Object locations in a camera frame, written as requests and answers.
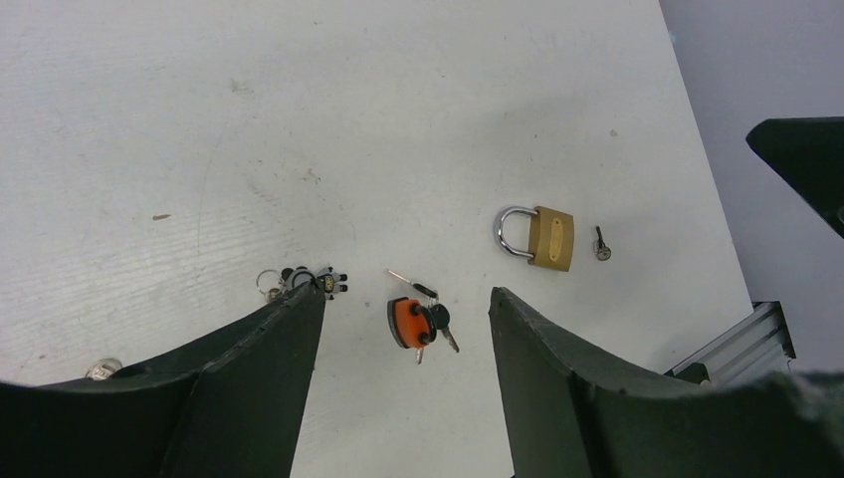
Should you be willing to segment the small brass long-shackle padlock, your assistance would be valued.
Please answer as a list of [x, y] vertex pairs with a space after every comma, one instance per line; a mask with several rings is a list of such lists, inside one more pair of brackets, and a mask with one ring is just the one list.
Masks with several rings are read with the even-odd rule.
[[123, 364], [117, 358], [101, 358], [88, 368], [85, 378], [94, 381], [106, 380], [122, 368]]

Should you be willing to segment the black-headed keys bunch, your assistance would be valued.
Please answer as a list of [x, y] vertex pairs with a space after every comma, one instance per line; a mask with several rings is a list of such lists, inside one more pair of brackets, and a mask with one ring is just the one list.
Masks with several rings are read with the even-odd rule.
[[406, 283], [424, 298], [404, 296], [387, 301], [387, 324], [395, 342], [401, 348], [415, 352], [417, 365], [422, 363], [425, 350], [440, 337], [458, 354], [461, 348], [450, 330], [451, 313], [440, 301], [439, 292], [393, 270], [386, 269], [385, 272]]

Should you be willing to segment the orange black padlock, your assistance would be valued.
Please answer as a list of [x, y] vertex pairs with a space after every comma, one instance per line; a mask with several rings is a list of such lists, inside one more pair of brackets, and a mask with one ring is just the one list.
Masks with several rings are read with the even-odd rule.
[[434, 317], [416, 299], [401, 297], [389, 300], [387, 323], [394, 340], [404, 349], [424, 349], [436, 341]]

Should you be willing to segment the large brass padlock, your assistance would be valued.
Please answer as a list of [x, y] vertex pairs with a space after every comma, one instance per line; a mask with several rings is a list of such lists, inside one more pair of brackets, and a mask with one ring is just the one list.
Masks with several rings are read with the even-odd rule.
[[[505, 237], [504, 226], [512, 215], [530, 218], [527, 249], [512, 246]], [[533, 266], [568, 272], [572, 263], [575, 227], [571, 214], [536, 206], [510, 206], [502, 209], [493, 222], [493, 235], [498, 245], [514, 257], [522, 257]]]

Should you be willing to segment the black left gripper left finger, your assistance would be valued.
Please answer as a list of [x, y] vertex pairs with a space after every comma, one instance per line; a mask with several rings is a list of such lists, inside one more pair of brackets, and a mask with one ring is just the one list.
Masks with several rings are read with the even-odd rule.
[[325, 299], [303, 285], [104, 380], [1, 386], [5, 477], [286, 477]]

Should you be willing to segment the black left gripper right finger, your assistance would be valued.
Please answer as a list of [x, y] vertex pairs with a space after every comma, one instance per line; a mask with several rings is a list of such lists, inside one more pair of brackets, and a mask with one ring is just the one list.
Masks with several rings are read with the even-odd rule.
[[839, 477], [843, 377], [773, 372], [700, 386], [628, 362], [491, 293], [519, 477]]

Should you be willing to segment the silver key with ring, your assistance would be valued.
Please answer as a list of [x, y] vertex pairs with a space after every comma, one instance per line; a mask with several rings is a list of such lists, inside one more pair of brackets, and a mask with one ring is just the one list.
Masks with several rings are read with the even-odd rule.
[[611, 248], [606, 244], [600, 226], [594, 228], [596, 240], [593, 244], [593, 252], [598, 261], [605, 262], [612, 256]]

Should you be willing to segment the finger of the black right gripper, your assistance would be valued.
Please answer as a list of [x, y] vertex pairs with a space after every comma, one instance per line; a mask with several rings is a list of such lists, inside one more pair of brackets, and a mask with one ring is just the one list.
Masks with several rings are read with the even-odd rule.
[[843, 234], [843, 118], [766, 119], [745, 140], [833, 231]]

